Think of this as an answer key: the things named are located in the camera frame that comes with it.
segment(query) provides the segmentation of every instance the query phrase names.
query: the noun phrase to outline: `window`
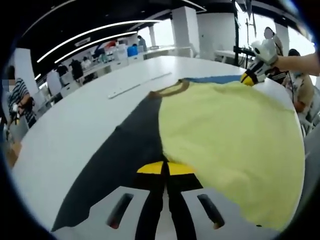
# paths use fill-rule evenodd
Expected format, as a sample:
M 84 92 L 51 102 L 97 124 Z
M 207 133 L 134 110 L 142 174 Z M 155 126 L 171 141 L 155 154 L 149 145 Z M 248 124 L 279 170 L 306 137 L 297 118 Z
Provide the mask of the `window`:
M 313 54 L 316 51 L 314 44 L 293 28 L 288 27 L 288 33 L 290 49 L 296 49 L 302 56 Z M 310 76 L 310 78 L 313 85 L 315 85 L 317 77 Z
M 174 33 L 171 20 L 167 19 L 153 25 L 155 44 L 157 46 L 174 45 Z
M 255 37 L 255 28 L 253 26 L 255 20 L 256 26 L 256 37 Z M 265 29 L 266 27 L 271 28 L 276 32 L 276 24 L 273 19 L 255 14 L 254 18 L 251 15 L 250 19 L 246 12 L 238 12 L 238 21 L 240 23 L 239 29 L 239 47 L 248 47 L 254 41 L 262 41 L 265 39 Z
M 149 27 L 145 27 L 139 30 L 138 35 L 140 35 L 145 40 L 145 45 L 147 48 L 152 46 Z

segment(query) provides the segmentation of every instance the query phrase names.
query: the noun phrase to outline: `blue container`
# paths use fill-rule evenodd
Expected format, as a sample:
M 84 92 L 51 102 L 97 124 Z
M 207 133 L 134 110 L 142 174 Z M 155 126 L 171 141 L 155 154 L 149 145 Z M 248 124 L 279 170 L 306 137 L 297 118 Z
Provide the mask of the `blue container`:
M 128 57 L 138 55 L 138 47 L 137 46 L 129 46 L 126 49 L 126 51 L 128 53 Z

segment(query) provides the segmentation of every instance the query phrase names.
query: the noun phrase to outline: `striped shirt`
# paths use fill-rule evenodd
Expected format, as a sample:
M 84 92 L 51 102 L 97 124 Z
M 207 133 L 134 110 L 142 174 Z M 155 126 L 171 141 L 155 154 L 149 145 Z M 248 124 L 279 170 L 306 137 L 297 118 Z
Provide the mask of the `striped shirt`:
M 21 78 L 17 78 L 15 80 L 14 89 L 12 90 L 12 93 L 8 98 L 8 106 L 9 106 L 10 113 L 13 111 L 14 104 L 20 103 L 20 101 L 27 94 L 29 94 L 29 91 L 27 89 L 25 82 Z M 26 109 L 23 111 L 23 114 L 25 115 L 25 119 L 28 123 L 30 122 L 31 119 L 35 117 L 32 111 L 28 111 Z

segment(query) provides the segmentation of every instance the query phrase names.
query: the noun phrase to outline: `black ceiling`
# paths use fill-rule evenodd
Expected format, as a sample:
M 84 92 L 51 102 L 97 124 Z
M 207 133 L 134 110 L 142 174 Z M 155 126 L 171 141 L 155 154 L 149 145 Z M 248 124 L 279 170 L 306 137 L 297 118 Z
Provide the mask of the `black ceiling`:
M 233 12 L 231 1 L 219 0 L 191 0 L 193 3 L 205 7 L 209 13 Z M 278 9 L 285 9 L 277 0 L 259 0 L 259 2 L 272 5 Z M 188 6 L 200 10 L 199 8 L 188 4 L 182 0 L 46 0 L 39 1 L 32 7 L 31 12 L 27 12 L 23 18 L 24 31 L 23 37 L 18 41 L 17 46 L 31 50 L 31 59 L 35 76 L 46 74 L 54 66 L 54 61 L 63 55 L 74 50 L 75 43 L 91 37 L 91 41 L 99 40 L 108 36 L 126 32 L 132 25 L 115 26 L 99 31 L 92 32 L 80 37 L 70 43 L 65 44 L 58 50 L 48 55 L 44 60 L 37 63 L 37 60 L 58 44 L 68 40 L 85 31 L 101 27 L 108 24 L 130 21 L 144 20 L 156 13 L 167 9 L 175 9 L 181 6 Z M 253 12 L 278 18 L 272 11 L 263 8 L 253 7 Z M 169 18 L 170 14 L 163 15 L 157 19 Z

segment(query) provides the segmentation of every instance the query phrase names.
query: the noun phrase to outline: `yellow cloth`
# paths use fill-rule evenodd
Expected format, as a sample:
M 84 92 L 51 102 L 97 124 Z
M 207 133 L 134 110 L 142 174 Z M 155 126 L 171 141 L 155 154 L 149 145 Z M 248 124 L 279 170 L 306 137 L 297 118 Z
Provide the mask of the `yellow cloth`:
M 168 159 L 192 167 L 249 222 L 282 230 L 292 219 L 305 159 L 292 110 L 239 82 L 190 83 L 163 98 L 159 129 Z

